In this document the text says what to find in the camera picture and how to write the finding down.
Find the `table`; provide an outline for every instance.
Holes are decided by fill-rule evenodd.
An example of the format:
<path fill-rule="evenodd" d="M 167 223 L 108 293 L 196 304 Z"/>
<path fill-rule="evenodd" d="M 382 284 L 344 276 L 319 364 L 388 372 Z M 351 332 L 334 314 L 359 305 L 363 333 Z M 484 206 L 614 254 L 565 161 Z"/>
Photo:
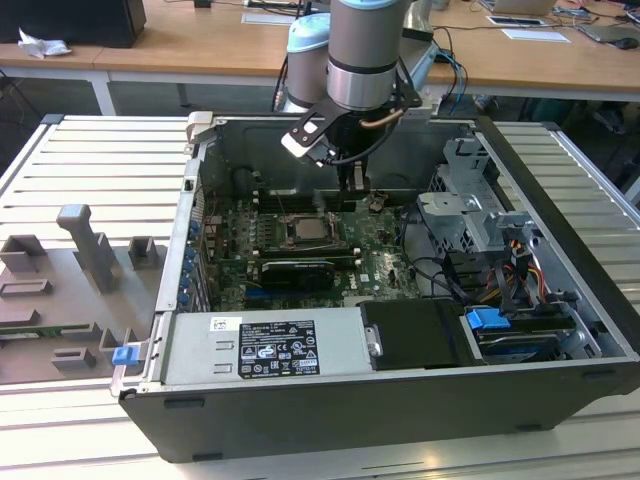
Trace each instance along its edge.
<path fill-rule="evenodd" d="M 240 3 L 231 0 L 229 3 Z M 66 57 L 38 60 L 16 45 L 0 45 L 0 68 L 14 77 L 89 81 L 103 115 L 117 108 L 109 83 L 160 82 L 184 85 L 275 84 L 282 64 L 285 26 L 243 24 L 241 5 L 194 9 L 190 1 L 145 0 L 146 29 L 131 49 L 77 47 Z M 620 14 L 598 3 L 599 13 Z M 433 25 L 487 27 L 487 11 L 477 3 L 453 0 L 448 10 L 433 11 Z M 557 19 L 548 18 L 557 23 Z M 601 23 L 611 23 L 602 19 Z M 454 50 L 469 71 L 468 93 L 506 96 L 640 101 L 638 51 L 599 45 L 580 32 L 560 28 L 571 43 L 509 40 L 500 30 L 452 30 Z M 446 46 L 446 36 L 437 40 Z M 435 65 L 430 88 L 441 94 L 453 80 L 448 65 Z M 179 88 L 186 103 L 184 88 Z"/>

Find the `warning label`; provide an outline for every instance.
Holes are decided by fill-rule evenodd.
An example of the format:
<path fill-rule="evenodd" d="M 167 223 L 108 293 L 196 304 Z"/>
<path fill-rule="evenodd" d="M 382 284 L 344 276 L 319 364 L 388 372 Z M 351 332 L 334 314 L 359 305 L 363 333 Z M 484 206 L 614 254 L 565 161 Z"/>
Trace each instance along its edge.
<path fill-rule="evenodd" d="M 240 325 L 238 375 L 244 379 L 318 375 L 313 320 Z"/>

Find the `metal bracket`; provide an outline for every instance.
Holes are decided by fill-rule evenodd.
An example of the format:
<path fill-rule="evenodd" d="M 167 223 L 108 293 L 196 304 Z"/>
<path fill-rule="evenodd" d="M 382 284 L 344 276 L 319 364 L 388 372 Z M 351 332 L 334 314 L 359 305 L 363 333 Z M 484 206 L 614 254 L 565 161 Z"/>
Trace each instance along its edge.
<path fill-rule="evenodd" d="M 527 212 L 490 212 L 484 219 L 484 228 L 489 235 L 488 245 L 501 246 L 504 244 L 502 230 L 510 227 L 526 227 L 534 224 Z"/>
<path fill-rule="evenodd" d="M 187 142 L 186 154 L 193 154 L 195 145 L 205 142 L 215 137 L 215 127 L 218 125 L 213 112 L 191 112 L 187 119 Z"/>
<path fill-rule="evenodd" d="M 294 157 L 302 158 L 338 118 L 349 113 L 331 98 L 316 103 L 282 137 L 282 145 Z"/>

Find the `blue latch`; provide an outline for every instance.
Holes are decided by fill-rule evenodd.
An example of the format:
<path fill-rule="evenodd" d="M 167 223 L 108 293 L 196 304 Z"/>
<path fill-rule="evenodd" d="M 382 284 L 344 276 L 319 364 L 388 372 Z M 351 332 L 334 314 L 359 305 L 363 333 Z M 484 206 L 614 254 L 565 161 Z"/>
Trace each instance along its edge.
<path fill-rule="evenodd" d="M 124 347 L 118 347 L 113 351 L 113 357 L 111 363 L 114 365 L 138 365 L 140 361 L 140 347 L 138 345 L 125 345 Z"/>
<path fill-rule="evenodd" d="M 500 316 L 497 308 L 474 308 L 467 313 L 467 321 L 472 329 L 476 328 L 510 328 L 511 323 Z"/>

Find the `aluminum profile table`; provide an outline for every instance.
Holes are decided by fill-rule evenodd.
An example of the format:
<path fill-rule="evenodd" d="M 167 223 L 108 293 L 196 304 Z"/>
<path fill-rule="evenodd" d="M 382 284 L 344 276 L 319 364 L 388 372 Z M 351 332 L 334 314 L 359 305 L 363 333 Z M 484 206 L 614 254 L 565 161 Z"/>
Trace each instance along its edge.
<path fill-rule="evenodd" d="M 0 241 L 35 234 L 44 248 L 72 247 L 60 207 L 91 206 L 111 246 L 136 235 L 168 244 L 184 165 L 182 117 L 67 116 L 40 125 L 0 179 Z"/>
<path fill-rule="evenodd" d="M 20 198 L 18 194 L 22 193 L 22 187 L 16 188 L 14 184 L 20 185 L 18 181 L 30 178 L 38 179 L 39 186 L 37 190 L 28 191 L 37 192 L 38 195 L 52 192 L 51 188 L 56 181 L 69 182 L 70 186 L 65 187 L 64 193 L 74 198 L 79 198 L 74 192 L 86 198 L 91 194 L 113 192 L 117 186 L 120 186 L 118 194 L 113 195 L 110 200 L 117 202 L 115 205 L 103 203 L 99 210 L 94 211 L 103 211 L 101 215 L 105 216 L 100 222 L 105 224 L 105 228 L 113 228 L 114 241 L 126 242 L 127 232 L 123 227 L 106 224 L 123 223 L 121 214 L 124 214 L 125 210 L 135 210 L 138 207 L 159 209 L 170 205 L 171 194 L 178 187 L 160 186 L 164 185 L 162 182 L 166 179 L 175 180 L 172 180 L 174 179 L 172 173 L 160 175 L 158 172 L 163 171 L 163 166 L 184 163 L 186 157 L 181 153 L 184 141 L 178 140 L 177 132 L 182 132 L 185 125 L 184 118 L 66 117 L 58 126 L 41 126 L 2 178 L 0 200 L 4 201 L 7 195 Z M 548 142 L 548 140 L 535 139 L 536 131 L 540 133 L 539 125 L 520 125 L 521 128 L 531 129 L 525 132 L 528 135 L 521 135 L 509 124 L 499 124 L 499 126 L 511 137 L 511 142 L 518 150 L 530 151 L 532 145 L 538 145 L 535 142 Z M 158 135 L 149 135 L 158 131 L 173 133 L 163 135 L 163 140 L 158 141 Z M 114 132 L 119 133 L 116 136 L 111 135 Z M 122 135 L 126 132 L 137 133 Z M 543 145 L 543 151 L 547 152 L 546 154 L 541 152 L 526 154 L 525 160 L 531 168 L 562 167 L 560 163 L 550 164 L 553 160 L 551 157 L 558 157 L 559 162 L 565 162 L 564 166 L 570 167 L 562 180 L 557 180 L 559 177 L 553 175 L 553 169 L 545 171 L 548 175 L 538 172 L 539 178 L 547 183 L 547 187 L 551 189 L 550 194 L 554 196 L 560 195 L 560 188 L 553 187 L 553 182 L 566 182 L 569 179 L 577 182 L 574 193 L 580 193 L 580 195 L 575 196 L 573 200 L 557 200 L 561 209 L 565 209 L 563 211 L 568 218 L 574 215 L 571 209 L 578 208 L 576 203 L 594 202 L 596 199 L 601 200 L 602 205 L 605 205 L 605 198 L 609 198 L 607 201 L 614 207 L 622 208 L 611 201 L 618 197 L 615 191 L 611 190 L 610 184 L 601 178 L 597 171 L 591 170 L 595 167 L 588 163 L 579 151 L 574 150 L 575 147 L 570 144 L 565 145 L 566 139 L 563 139 L 561 134 L 546 133 L 546 135 L 547 138 L 558 140 L 556 144 Z M 163 149 L 168 148 L 169 151 L 160 149 L 158 145 L 162 145 Z M 52 176 L 51 172 L 55 169 L 46 173 L 46 169 L 40 168 L 41 165 L 69 164 L 75 165 L 76 169 L 60 170 L 58 176 Z M 111 167 L 84 170 L 101 164 L 111 165 Z M 29 170 L 32 165 L 38 168 Z M 29 171 L 35 171 L 38 176 L 26 175 L 25 172 Z M 134 173 L 142 171 L 145 172 L 144 175 Z M 82 189 L 72 190 L 72 185 L 80 185 L 79 179 L 94 182 L 91 183 L 94 186 L 89 188 L 89 183 L 85 183 Z M 505 190 L 517 205 L 518 199 L 513 192 L 509 192 L 507 185 Z M 149 195 L 157 191 L 166 192 L 166 199 Z M 126 203 L 128 198 L 134 198 L 136 195 L 135 202 Z M 7 214 L 10 208 L 4 203 L 2 205 L 0 212 Z M 129 205 L 126 209 L 120 208 L 126 205 Z M 37 205 L 16 205 L 16 207 L 32 208 L 31 212 L 34 215 L 42 215 L 42 221 L 39 222 L 42 228 L 55 220 L 55 217 L 37 213 L 35 210 Z M 585 218 L 609 216 L 609 214 L 597 213 L 592 215 L 595 212 L 597 210 L 583 209 L 575 215 L 579 217 L 582 214 Z M 163 216 L 158 216 L 154 220 L 133 218 L 133 221 L 127 225 L 146 222 L 158 224 L 162 223 L 160 219 L 164 219 L 164 223 L 171 224 L 173 217 L 169 213 L 167 209 Z M 635 218 L 631 213 L 625 213 L 630 221 Z M 127 214 L 141 216 L 135 212 Z M 19 228 L 20 222 L 3 223 L 3 227 L 9 228 L 7 225 L 11 225 L 11 228 Z M 600 235 L 596 232 L 595 237 L 607 237 L 605 229 L 598 230 L 601 230 Z M 632 236 L 633 228 L 623 229 L 623 232 L 621 236 L 620 234 L 614 236 L 615 238 L 624 237 L 625 240 L 621 245 L 628 245 L 624 242 Z M 47 242 L 52 246 L 66 245 L 68 240 L 59 236 L 50 236 Z M 594 249 L 609 248 L 599 245 L 592 244 Z M 613 255 L 614 250 L 615 248 L 612 248 L 609 253 Z M 611 261 L 609 257 L 602 258 L 605 265 L 608 265 L 606 262 Z M 48 477 L 85 479 L 127 475 L 193 480 L 199 478 L 415 480 L 452 477 L 476 480 L 519 480 L 640 477 L 640 455 L 638 455 L 640 391 L 629 396 L 601 399 L 548 432 L 171 465 L 158 457 L 151 443 L 128 419 L 117 401 L 110 396 L 108 383 L 108 379 L 102 379 L 57 382 L 54 385 L 0 387 L 0 445 L 2 445 L 0 477 L 3 479 Z M 304 428 L 303 425 L 290 426 L 290 428 L 296 427 Z"/>

